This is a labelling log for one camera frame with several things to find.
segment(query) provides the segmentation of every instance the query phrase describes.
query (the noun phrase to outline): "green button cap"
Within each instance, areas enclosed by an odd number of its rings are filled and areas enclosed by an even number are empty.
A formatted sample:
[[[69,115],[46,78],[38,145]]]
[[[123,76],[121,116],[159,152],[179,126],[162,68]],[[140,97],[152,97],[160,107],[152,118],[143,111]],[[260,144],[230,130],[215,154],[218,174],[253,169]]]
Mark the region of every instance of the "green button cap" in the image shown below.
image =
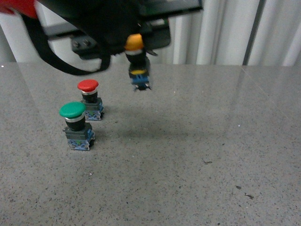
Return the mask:
[[[81,102],[70,102],[60,109],[60,115],[64,118],[72,119],[81,116],[86,106]]]

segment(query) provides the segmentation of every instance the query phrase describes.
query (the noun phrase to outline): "screw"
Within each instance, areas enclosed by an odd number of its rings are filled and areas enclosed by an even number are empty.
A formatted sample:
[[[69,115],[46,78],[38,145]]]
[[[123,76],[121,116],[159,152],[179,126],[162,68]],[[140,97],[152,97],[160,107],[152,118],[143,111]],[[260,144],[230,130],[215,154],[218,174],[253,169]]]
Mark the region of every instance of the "screw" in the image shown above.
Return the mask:
[[[85,40],[83,41],[83,44],[84,44],[85,46],[89,46],[91,43],[90,43],[89,40],[85,39]]]
[[[80,44],[77,41],[73,41],[72,45],[76,48],[78,48],[80,46]]]

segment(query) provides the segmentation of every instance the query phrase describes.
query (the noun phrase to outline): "gray countertop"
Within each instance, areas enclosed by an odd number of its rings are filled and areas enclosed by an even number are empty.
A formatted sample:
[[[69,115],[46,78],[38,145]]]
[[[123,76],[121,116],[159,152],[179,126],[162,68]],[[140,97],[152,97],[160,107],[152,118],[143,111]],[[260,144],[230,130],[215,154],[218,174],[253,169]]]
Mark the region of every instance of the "gray countertop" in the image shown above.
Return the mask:
[[[128,65],[3,66],[1,225],[300,225],[300,67],[152,65],[133,92]],[[73,151],[58,111],[87,78],[105,115]]]

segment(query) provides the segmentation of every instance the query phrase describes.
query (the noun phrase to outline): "red robot part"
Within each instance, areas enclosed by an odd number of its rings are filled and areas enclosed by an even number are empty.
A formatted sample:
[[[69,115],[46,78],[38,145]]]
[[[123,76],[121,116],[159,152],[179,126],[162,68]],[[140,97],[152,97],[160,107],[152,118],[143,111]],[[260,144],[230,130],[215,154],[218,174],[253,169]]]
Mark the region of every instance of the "red robot part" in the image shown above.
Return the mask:
[[[38,18],[35,0],[0,0],[0,12],[14,14],[14,10],[31,18]]]

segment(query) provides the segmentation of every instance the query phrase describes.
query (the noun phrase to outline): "red button cap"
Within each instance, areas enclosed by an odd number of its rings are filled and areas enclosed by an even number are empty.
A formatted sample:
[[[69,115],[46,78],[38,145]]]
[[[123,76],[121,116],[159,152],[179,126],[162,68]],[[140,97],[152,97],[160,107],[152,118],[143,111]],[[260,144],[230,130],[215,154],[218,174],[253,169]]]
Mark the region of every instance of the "red button cap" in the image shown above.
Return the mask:
[[[94,91],[98,86],[98,81],[94,80],[94,79],[87,79],[87,80],[83,80],[81,81],[78,85],[77,88],[79,88],[80,90],[89,93]]]

